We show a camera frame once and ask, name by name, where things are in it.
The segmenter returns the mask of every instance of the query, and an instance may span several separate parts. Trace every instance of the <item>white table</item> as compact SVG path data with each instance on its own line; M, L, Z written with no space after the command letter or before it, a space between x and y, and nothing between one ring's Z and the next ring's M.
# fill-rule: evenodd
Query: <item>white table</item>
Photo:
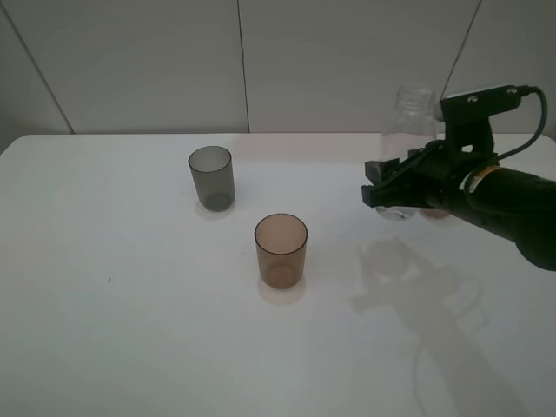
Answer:
M187 165L207 144L234 156L223 215L200 207ZM360 190L377 149L377 135L14 142L0 415L556 415L556 275L454 218L382 219ZM507 163L556 179L556 144ZM309 230L286 292L255 258L255 224L275 212Z

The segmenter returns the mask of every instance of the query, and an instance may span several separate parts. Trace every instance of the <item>brown cup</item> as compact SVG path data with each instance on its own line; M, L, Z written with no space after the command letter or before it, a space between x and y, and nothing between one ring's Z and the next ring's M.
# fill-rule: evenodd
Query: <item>brown cup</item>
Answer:
M270 287L290 288L303 277L308 231L294 215L278 213L255 228L261 278Z

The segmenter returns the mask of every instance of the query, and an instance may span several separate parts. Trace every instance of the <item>robotic arm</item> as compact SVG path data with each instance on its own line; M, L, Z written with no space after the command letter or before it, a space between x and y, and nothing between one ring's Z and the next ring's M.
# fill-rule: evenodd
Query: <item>robotic arm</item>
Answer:
M542 116L533 137L505 154L494 153L489 116L517 109L531 93ZM500 161L531 146L546 124L546 97L536 87L505 85L439 102L435 116L446 123L446 139L398 159L365 163L373 185L362 187L370 207L442 209L515 242L528 261L556 271L556 182L502 168ZM463 148L471 145L470 152Z

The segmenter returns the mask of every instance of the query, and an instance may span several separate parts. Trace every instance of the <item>cup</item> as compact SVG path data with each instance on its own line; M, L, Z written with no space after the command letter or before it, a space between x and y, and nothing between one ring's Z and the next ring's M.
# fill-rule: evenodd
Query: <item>cup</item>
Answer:
M303 277L308 231L294 215L269 215L255 228L261 278L270 287L293 287Z
M224 211L235 199L232 155L220 146L205 146L188 160L195 189L202 206L211 211Z

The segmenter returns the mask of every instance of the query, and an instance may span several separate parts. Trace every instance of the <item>clear plastic bottle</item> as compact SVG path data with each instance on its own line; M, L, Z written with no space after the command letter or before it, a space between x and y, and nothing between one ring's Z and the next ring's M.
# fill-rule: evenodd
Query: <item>clear plastic bottle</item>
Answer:
M381 135L381 160L407 159L411 149L423 148L436 139L433 118L434 91L421 86L402 86L398 90L392 116ZM417 213L411 207L377 207L388 220L406 220Z

